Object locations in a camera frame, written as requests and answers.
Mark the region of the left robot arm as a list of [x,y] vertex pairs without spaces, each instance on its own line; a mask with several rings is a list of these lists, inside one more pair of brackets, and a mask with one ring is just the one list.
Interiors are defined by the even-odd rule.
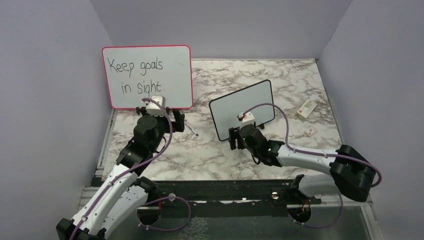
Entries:
[[120,151],[116,165],[88,203],[71,219],[56,225],[61,240],[107,240],[116,228],[141,205],[157,200],[158,185],[142,176],[153,159],[165,150],[165,137],[185,130],[185,115],[178,109],[162,111],[156,105],[137,110],[142,116],[133,137]]

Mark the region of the white whiteboard marker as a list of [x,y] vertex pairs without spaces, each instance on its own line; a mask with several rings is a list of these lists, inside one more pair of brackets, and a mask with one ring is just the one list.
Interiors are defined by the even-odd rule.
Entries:
[[185,126],[191,131],[191,133],[195,136],[195,137],[198,137],[199,136],[199,134],[197,133],[197,131],[193,128],[193,127],[191,127],[187,122],[185,122],[184,123],[185,124]]

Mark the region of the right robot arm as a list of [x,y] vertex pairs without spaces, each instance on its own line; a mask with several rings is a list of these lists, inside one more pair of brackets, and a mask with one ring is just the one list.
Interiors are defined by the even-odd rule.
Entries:
[[366,202],[377,171],[353,147],[317,150],[290,147],[286,142],[268,140],[252,124],[228,130],[231,150],[246,149],[259,165],[298,167],[319,172],[300,176],[288,190],[289,199],[300,204],[315,195],[341,194],[356,202]]

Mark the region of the black framed whiteboard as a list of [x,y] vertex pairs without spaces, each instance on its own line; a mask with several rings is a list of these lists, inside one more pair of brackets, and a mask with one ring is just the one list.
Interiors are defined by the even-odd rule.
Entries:
[[274,103],[272,83],[269,79],[211,100],[209,110],[219,141],[223,142],[229,138],[230,128],[240,126],[238,115],[264,103]]

